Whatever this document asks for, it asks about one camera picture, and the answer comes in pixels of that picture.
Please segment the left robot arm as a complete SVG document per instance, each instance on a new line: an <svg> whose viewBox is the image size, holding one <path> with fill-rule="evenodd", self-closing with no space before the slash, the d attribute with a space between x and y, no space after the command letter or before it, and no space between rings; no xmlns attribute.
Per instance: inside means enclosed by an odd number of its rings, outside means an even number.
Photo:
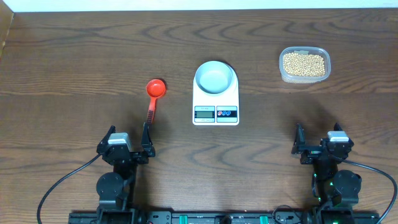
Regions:
<svg viewBox="0 0 398 224"><path fill-rule="evenodd" d="M96 152L113 167L97 181L99 195L97 223L147 223L146 213L133 205L137 167L155 157L150 139L150 124L144 123L141 151L134 151L128 133L117 133L111 126L97 145Z"/></svg>

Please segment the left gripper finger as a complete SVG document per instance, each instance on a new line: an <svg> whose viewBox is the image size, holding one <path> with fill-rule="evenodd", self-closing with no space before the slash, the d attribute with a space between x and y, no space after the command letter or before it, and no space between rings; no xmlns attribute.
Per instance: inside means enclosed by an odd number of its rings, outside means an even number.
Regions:
<svg viewBox="0 0 398 224"><path fill-rule="evenodd" d="M145 151L153 151L153 143L149 135L149 125L147 123L143 125L141 146Z"/></svg>
<svg viewBox="0 0 398 224"><path fill-rule="evenodd" d="M111 127L108 130L108 132L105 134L104 138L98 144L98 147L99 148L103 148L103 147L107 146L108 145L108 140L110 138L110 135L112 135L115 132L116 132L115 126L111 125Z"/></svg>

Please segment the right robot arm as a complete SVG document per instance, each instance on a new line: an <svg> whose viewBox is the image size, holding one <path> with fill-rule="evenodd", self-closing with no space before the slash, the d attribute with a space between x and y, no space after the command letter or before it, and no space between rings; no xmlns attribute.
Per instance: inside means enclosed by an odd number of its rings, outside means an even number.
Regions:
<svg viewBox="0 0 398 224"><path fill-rule="evenodd" d="M316 146L306 143L303 127L296 125L292 154L300 155L301 164L313 166L312 192L319 200L319 206L303 213L302 223L357 223L353 206L359 202L362 178L350 170L338 168L353 146L339 124L335 124Z"/></svg>

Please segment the red measuring scoop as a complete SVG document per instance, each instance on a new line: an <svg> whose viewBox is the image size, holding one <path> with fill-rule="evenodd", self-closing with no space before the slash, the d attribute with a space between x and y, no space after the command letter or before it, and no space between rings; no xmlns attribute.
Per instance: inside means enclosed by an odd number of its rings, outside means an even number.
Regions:
<svg viewBox="0 0 398 224"><path fill-rule="evenodd" d="M147 123L152 124L155 115L156 101L163 97L167 91L165 83L161 79L153 79L146 86L146 92L150 96L147 113Z"/></svg>

